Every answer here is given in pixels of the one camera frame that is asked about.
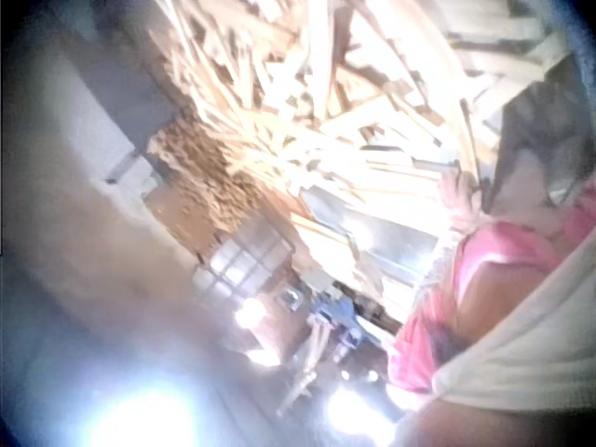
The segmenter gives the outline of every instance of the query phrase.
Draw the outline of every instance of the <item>window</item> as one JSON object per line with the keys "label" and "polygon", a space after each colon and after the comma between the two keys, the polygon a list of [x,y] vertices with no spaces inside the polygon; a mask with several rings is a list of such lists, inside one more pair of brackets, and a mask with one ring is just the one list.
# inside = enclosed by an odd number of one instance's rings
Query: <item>window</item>
{"label": "window", "polygon": [[256,295],[293,253],[291,244],[260,212],[195,274],[197,294],[208,305],[241,302]]}

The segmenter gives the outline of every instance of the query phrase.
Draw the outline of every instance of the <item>wooden beam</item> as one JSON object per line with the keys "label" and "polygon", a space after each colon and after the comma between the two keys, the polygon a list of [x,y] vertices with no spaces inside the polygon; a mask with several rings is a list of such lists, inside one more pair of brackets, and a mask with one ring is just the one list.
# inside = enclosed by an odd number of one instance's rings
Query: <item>wooden beam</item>
{"label": "wooden beam", "polygon": [[529,81],[542,81],[544,68],[542,62],[496,51],[478,51],[458,49],[455,54],[468,71],[507,75]]}
{"label": "wooden beam", "polygon": [[430,94],[437,93],[438,112],[458,140],[458,158],[463,170],[480,178],[474,139],[462,108],[465,100],[466,74],[437,26],[415,0],[389,0],[402,25],[401,37],[411,51],[419,52],[419,67]]}
{"label": "wooden beam", "polygon": [[[565,36],[552,33],[540,44],[526,54],[526,58],[542,61],[542,69],[546,73],[569,54]],[[472,113],[479,120],[489,118],[513,98],[522,93],[530,84],[511,76],[496,81],[482,93],[472,105]]]}

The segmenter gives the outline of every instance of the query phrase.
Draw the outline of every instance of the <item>window pane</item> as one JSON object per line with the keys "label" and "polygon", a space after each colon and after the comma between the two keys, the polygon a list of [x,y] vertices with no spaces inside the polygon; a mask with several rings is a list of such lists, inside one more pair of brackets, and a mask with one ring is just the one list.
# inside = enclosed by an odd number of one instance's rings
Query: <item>window pane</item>
{"label": "window pane", "polygon": [[199,268],[193,276],[193,282],[197,289],[205,291],[209,288],[214,278],[215,276],[210,271]]}
{"label": "window pane", "polygon": [[265,282],[271,277],[271,273],[262,265],[258,265],[254,272],[242,284],[242,291],[247,297],[256,295]]}
{"label": "window pane", "polygon": [[225,277],[233,284],[238,284],[249,273],[255,263],[255,259],[244,251],[232,265],[227,267]]}
{"label": "window pane", "polygon": [[232,258],[238,253],[240,247],[234,240],[229,239],[211,257],[211,268],[217,273],[225,270]]}
{"label": "window pane", "polygon": [[232,291],[227,285],[223,284],[221,281],[216,282],[211,289],[210,300],[214,304],[217,304],[229,298],[231,294]]}
{"label": "window pane", "polygon": [[259,239],[254,241],[254,255],[257,258],[272,250],[271,247],[279,240],[279,233],[272,225],[264,225],[263,232]]}
{"label": "window pane", "polygon": [[288,249],[281,243],[281,241],[279,241],[269,254],[265,256],[264,266],[269,270],[274,271],[286,260],[288,254]]}

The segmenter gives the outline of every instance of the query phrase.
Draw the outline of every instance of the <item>hand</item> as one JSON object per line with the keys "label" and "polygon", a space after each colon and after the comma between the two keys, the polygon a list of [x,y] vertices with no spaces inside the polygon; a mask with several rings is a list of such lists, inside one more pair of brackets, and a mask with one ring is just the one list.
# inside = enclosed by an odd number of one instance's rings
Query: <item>hand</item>
{"label": "hand", "polygon": [[443,174],[439,196],[454,229],[466,232],[478,226],[482,218],[482,192],[469,172]]}

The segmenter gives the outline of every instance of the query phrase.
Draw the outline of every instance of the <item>wooden plank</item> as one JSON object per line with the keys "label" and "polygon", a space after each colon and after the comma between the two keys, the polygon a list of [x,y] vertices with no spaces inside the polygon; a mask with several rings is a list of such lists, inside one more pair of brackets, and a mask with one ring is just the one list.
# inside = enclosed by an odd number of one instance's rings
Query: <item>wooden plank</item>
{"label": "wooden plank", "polygon": [[530,81],[544,80],[542,62],[496,51],[458,49],[455,54],[462,61],[464,69],[496,75],[507,75]]}
{"label": "wooden plank", "polygon": [[222,32],[217,25],[217,22],[212,16],[203,11],[194,1],[183,0],[183,9],[193,16],[193,18],[207,30],[207,33],[213,37],[213,42],[215,42],[216,46],[222,53],[223,64],[227,68],[230,76],[232,76],[234,84],[237,84],[238,68],[228,45],[226,45],[224,42],[224,37],[222,36]]}
{"label": "wooden plank", "polygon": [[484,16],[510,16],[507,0],[442,0],[440,11],[443,14],[477,14]]}
{"label": "wooden plank", "polygon": [[458,157],[463,170],[480,178],[474,140],[462,109],[465,100],[466,74],[440,30],[414,0],[389,0],[402,25],[402,39],[409,50],[416,48],[421,75],[429,89],[440,94],[438,112],[458,140]]}
{"label": "wooden plank", "polygon": [[252,70],[251,51],[245,44],[239,44],[238,49],[238,96],[245,109],[252,108],[254,87],[254,71]]}
{"label": "wooden plank", "polygon": [[[552,33],[526,54],[528,59],[542,61],[542,69],[547,72],[569,54],[565,36]],[[513,98],[522,93],[529,85],[519,79],[505,76],[482,93],[472,106],[473,115],[479,120],[490,117]]]}
{"label": "wooden plank", "polygon": [[[390,50],[389,53],[395,59],[396,63],[400,67],[401,72],[403,73],[403,76],[400,76],[400,77],[403,77],[408,82],[408,84],[420,94],[420,96],[422,98],[426,99],[426,95],[425,95],[424,91],[420,88],[420,86],[418,85],[416,80],[412,77],[412,73],[408,69],[408,66],[407,66],[405,60],[403,59],[401,54],[397,51],[395,46],[393,46],[391,44],[391,42],[387,38],[385,32],[383,31],[381,24],[376,19],[376,17],[374,16],[373,12],[369,9],[367,4],[365,2],[361,2],[360,0],[347,0],[347,2],[354,9],[357,10],[357,12],[368,23],[368,25],[371,27],[371,29],[374,31],[374,33],[377,35],[377,37],[380,39],[380,41],[389,48],[389,50]],[[365,46],[373,47],[372,45],[370,45],[370,43],[371,43],[370,41],[368,41],[369,45],[366,45],[367,44],[366,40],[368,40],[368,39],[366,39],[366,35],[360,35],[358,37],[360,39],[362,39],[362,38],[365,39],[365,42],[363,42],[365,44]]]}
{"label": "wooden plank", "polygon": [[296,139],[303,140],[314,147],[337,150],[340,152],[354,151],[357,148],[351,144],[337,141],[333,138],[327,137],[316,130],[309,129],[300,124],[293,123],[291,121],[280,118],[277,115],[269,112],[255,112],[251,110],[241,110],[240,116],[245,119],[249,119],[252,122],[260,123],[271,128],[273,133],[282,132],[287,135],[291,135]]}
{"label": "wooden plank", "polygon": [[345,132],[370,126],[389,112],[394,112],[394,109],[391,101],[384,95],[325,121],[318,129],[331,137],[337,137]]}
{"label": "wooden plank", "polygon": [[446,30],[464,39],[482,37],[498,40],[540,40],[545,31],[541,21],[533,17],[504,18],[486,14],[448,14]]}
{"label": "wooden plank", "polygon": [[237,0],[201,0],[200,5],[223,26],[247,30],[253,39],[279,51],[286,51],[295,41],[291,32],[259,19]]}
{"label": "wooden plank", "polygon": [[315,117],[327,117],[327,101],[333,71],[334,15],[332,0],[308,0],[308,36],[310,48],[310,85]]}

